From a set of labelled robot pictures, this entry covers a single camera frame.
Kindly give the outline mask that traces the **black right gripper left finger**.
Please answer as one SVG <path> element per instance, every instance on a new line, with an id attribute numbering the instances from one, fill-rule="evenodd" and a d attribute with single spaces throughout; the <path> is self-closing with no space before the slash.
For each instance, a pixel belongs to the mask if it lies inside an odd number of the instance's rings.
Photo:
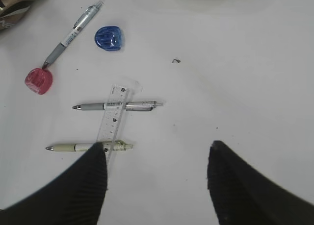
<path id="1" fill-rule="evenodd" d="M 107 191 L 102 143 L 95 143 L 49 184 L 4 209 L 2 225 L 95 225 Z"/>

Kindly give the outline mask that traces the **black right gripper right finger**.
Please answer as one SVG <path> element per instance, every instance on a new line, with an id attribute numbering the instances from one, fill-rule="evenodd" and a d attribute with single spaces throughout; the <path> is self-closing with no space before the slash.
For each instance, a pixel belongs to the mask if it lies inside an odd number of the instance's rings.
<path id="1" fill-rule="evenodd" d="M 209 149 L 208 190 L 221 225 L 312 225 L 313 204 L 262 175 L 222 141 Z"/>

